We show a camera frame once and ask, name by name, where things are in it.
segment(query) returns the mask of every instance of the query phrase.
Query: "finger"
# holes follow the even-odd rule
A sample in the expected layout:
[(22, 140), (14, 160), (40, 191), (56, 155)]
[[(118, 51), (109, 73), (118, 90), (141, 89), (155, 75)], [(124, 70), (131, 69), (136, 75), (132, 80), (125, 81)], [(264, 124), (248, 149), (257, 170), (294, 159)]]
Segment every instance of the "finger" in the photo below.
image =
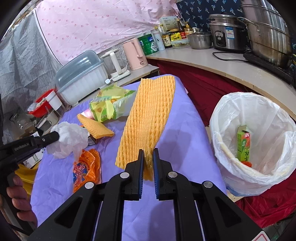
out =
[(15, 186), (6, 189), (7, 195), (10, 198), (27, 199), (27, 192), (24, 188)]
[(22, 187), (24, 185), (22, 179), (18, 175), (15, 175), (12, 180), (16, 186)]
[(32, 210), (31, 204), (25, 199), (12, 199), (12, 204), (21, 211), (30, 211)]
[(37, 227), (37, 218), (36, 218), (36, 215), (33, 213), (33, 211), (18, 212), (17, 216), (20, 220), (23, 220), (26, 222), (33, 222), (35, 227)]

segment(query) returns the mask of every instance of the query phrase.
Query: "white thermos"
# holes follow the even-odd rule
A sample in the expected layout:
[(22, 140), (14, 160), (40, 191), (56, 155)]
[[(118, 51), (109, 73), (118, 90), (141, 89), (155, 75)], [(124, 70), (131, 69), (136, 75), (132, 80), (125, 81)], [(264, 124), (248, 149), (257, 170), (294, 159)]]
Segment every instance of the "white thermos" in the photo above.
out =
[(163, 44), (163, 39), (161, 37), (161, 34), (158, 30), (158, 27), (155, 27), (154, 30), (151, 31), (152, 35), (154, 36), (155, 42), (157, 44), (158, 50), (162, 51), (165, 50), (165, 46)]

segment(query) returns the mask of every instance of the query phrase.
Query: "transparent blue lid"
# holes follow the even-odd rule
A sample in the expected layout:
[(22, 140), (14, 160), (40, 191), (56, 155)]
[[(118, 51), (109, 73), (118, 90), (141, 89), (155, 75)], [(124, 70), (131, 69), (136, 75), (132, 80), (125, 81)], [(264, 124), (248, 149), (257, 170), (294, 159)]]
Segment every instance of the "transparent blue lid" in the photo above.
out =
[(78, 55), (57, 71), (55, 76), (57, 89), (62, 91), (102, 63), (103, 61), (92, 50)]

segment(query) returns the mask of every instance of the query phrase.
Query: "green can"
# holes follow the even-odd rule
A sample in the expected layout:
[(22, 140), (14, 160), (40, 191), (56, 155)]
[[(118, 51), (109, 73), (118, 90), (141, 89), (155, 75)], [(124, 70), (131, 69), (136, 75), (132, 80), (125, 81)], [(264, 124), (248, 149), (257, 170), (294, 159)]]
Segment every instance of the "green can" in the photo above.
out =
[(158, 51), (157, 45), (153, 40), (152, 34), (144, 35), (138, 38), (138, 40), (145, 55), (152, 54)]

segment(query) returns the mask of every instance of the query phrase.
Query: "wall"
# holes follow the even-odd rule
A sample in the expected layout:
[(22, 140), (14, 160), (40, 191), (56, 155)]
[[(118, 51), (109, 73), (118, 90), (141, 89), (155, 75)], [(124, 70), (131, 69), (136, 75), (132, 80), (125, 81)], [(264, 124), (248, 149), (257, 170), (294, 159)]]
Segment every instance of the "wall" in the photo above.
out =
[[(177, 3), (182, 17), (185, 21), (189, 21), (190, 27), (200, 28), (204, 32), (210, 31), (209, 14), (225, 11), (242, 17), (240, 5), (240, 0), (182, 0)], [(296, 54), (296, 38), (292, 42), (293, 52)]]

